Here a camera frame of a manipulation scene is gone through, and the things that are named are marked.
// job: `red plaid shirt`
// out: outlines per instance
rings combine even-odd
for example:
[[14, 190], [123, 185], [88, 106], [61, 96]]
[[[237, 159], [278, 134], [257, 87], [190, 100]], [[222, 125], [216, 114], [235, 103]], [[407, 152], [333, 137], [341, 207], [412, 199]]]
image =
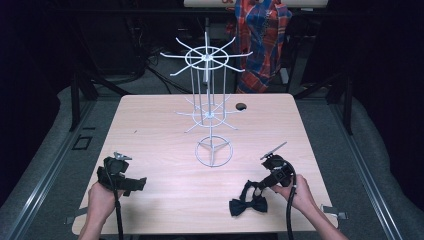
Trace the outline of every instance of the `red plaid shirt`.
[[279, 0], [237, 0], [236, 51], [253, 52], [241, 59], [245, 69], [237, 92], [260, 93], [268, 88], [272, 76], [280, 70], [281, 49], [286, 26], [292, 16]]

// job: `bow tie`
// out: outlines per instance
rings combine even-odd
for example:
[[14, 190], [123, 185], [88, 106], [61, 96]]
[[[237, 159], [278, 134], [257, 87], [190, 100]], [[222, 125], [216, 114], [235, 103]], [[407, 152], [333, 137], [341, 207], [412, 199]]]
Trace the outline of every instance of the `bow tie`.
[[256, 188], [258, 187], [258, 183], [257, 182], [251, 182], [251, 181], [248, 180], [247, 183], [244, 185], [243, 192], [240, 195], [240, 200], [233, 199], [233, 200], [230, 201], [231, 216], [240, 215], [248, 207], [251, 207], [251, 208], [253, 208], [253, 209], [255, 209], [256, 211], [259, 211], [259, 212], [267, 212], [268, 204], [266, 202], [266, 199], [262, 196], [262, 192], [261, 192], [260, 195], [256, 196], [255, 191], [253, 191], [252, 201], [246, 202], [246, 193], [247, 193], [247, 190], [250, 187], [254, 187], [255, 190], [256, 190]]

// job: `hand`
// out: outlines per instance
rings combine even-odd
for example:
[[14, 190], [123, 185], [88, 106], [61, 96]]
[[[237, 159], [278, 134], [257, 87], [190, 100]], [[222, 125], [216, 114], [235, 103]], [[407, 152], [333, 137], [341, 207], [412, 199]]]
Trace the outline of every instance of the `hand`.
[[[309, 189], [308, 182], [300, 174], [296, 175], [296, 185], [296, 194], [294, 195], [295, 197], [293, 198], [292, 206], [299, 210], [301, 213], [305, 213], [311, 210], [311, 208], [315, 208], [315, 200], [312, 196], [311, 190]], [[275, 185], [272, 186], [271, 189], [274, 192], [281, 194], [286, 200], [288, 200], [292, 186], [293, 181], [288, 187], [281, 187], [279, 185]]]
[[[121, 197], [124, 191], [118, 191]], [[88, 211], [84, 227], [78, 239], [99, 239], [103, 224], [115, 209], [115, 196], [112, 191], [96, 182], [88, 190]]]

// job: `table top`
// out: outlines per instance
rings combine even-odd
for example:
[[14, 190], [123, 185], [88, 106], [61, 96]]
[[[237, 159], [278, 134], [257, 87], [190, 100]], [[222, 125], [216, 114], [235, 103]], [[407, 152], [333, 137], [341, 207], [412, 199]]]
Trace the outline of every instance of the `table top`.
[[[125, 177], [147, 177], [143, 191], [131, 192], [129, 197], [120, 199], [125, 234], [286, 231], [286, 201], [269, 188], [263, 192], [268, 202], [267, 213], [248, 208], [240, 216], [232, 217], [229, 211], [229, 201], [239, 199], [247, 180], [260, 182], [270, 174], [260, 158], [283, 142], [287, 144], [274, 154], [289, 161], [297, 173], [308, 179], [318, 205], [332, 206], [293, 97], [289, 94], [227, 97], [226, 124], [212, 129], [213, 135], [230, 141], [233, 149], [231, 159], [220, 167], [205, 166], [196, 158], [198, 142], [210, 132], [209, 128], [196, 126], [195, 118], [190, 116], [194, 109], [191, 95], [128, 95], [121, 99], [97, 166], [103, 166], [103, 159], [113, 157], [118, 151], [133, 158], [128, 161]], [[215, 95], [214, 99], [219, 102], [223, 96]], [[237, 103], [246, 104], [246, 110], [237, 111]], [[228, 152], [217, 151], [217, 161], [220, 157], [225, 159]], [[87, 191], [97, 181], [97, 166]], [[81, 208], [87, 206], [87, 191]], [[247, 201], [252, 191], [253, 188], [247, 194]], [[85, 217], [75, 219], [72, 228], [75, 234], [79, 234]], [[337, 226], [334, 217], [329, 215], [329, 219]], [[292, 228], [314, 231], [294, 208]], [[102, 233], [117, 232], [116, 216], [112, 214]]]
[[[185, 7], [234, 7], [236, 0], [184, 0]], [[328, 0], [285, 0], [287, 7], [291, 8], [325, 8]]]

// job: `gray floor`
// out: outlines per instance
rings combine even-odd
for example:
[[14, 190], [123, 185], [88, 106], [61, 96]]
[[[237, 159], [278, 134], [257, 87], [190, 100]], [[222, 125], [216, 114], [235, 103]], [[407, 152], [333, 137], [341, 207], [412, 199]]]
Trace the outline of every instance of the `gray floor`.
[[[291, 93], [303, 89], [299, 84], [302, 56], [293, 79]], [[163, 76], [178, 71], [181, 62], [152, 59], [151, 67]], [[172, 78], [191, 89], [188, 75]], [[234, 73], [227, 72], [227, 92], [234, 89]], [[109, 80], [117, 81], [119, 77]], [[120, 87], [135, 94], [168, 94], [165, 85], [150, 71], [142, 78]], [[0, 239], [76, 239], [71, 217], [78, 209], [98, 154], [119, 103], [119, 96], [96, 86], [100, 98], [82, 101], [82, 122], [74, 132], [71, 126], [70, 89], [59, 94], [61, 110], [54, 126], [31, 162], [21, 181], [0, 209]], [[179, 93], [170, 87], [172, 93]], [[282, 92], [277, 78], [270, 92]], [[389, 171], [389, 158], [378, 131], [362, 105], [354, 101], [353, 136], [340, 125], [340, 106], [323, 99], [326, 89], [297, 106], [326, 183], [333, 205], [347, 212], [349, 219], [339, 226], [350, 239], [424, 239], [424, 214], [406, 199]], [[86, 150], [72, 150], [79, 136], [90, 137]], [[116, 239], [116, 236], [104, 236]], [[137, 239], [138, 236], [126, 236]], [[276, 239], [270, 235], [141, 236], [140, 239]], [[295, 233], [296, 239], [319, 239], [315, 232]]]

